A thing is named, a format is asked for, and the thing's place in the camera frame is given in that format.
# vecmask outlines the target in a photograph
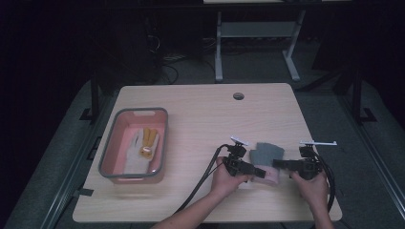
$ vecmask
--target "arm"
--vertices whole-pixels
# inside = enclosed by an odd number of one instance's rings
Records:
[[[223,162],[223,157],[217,158],[217,165]],[[225,166],[221,164],[214,172],[211,191],[203,198],[194,202],[175,215],[159,222],[152,228],[196,228],[227,196],[233,193],[238,186],[249,180],[249,176],[232,177]]]
[[[302,179],[297,172],[291,177],[297,182],[300,193],[309,204],[316,228],[333,229],[328,212],[328,183],[325,172],[311,180]]]

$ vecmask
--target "hole in table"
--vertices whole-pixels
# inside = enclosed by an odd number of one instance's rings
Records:
[[[242,100],[245,98],[245,95],[241,93],[235,93],[233,94],[233,98],[235,98],[236,100]]]

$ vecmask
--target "yellow object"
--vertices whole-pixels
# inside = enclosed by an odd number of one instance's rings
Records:
[[[142,147],[139,150],[139,154],[147,159],[152,159],[153,150],[152,146],[155,142],[156,134],[158,131],[156,129],[150,130],[149,128],[143,128],[143,140]]]

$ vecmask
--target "forearm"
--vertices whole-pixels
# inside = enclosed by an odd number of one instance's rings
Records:
[[[194,229],[208,217],[223,199],[210,193],[175,215],[159,222],[152,228]]]
[[[334,226],[331,222],[330,215],[327,208],[324,207],[310,207],[317,229],[333,229]]]

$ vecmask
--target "clear plastic bin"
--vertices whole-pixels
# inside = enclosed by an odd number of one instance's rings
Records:
[[[98,164],[101,175],[114,183],[160,182],[164,175],[167,123],[168,113],[163,108],[123,109],[119,111],[114,118]],[[133,148],[130,149],[134,146],[133,140],[136,141],[137,146],[141,144],[143,138],[142,136],[139,137],[139,134],[146,133],[145,129],[156,130],[159,135],[153,157],[149,158],[147,165],[144,164],[145,159],[141,156],[142,154],[133,151]],[[132,167],[135,165],[136,172],[128,173],[128,165]]]

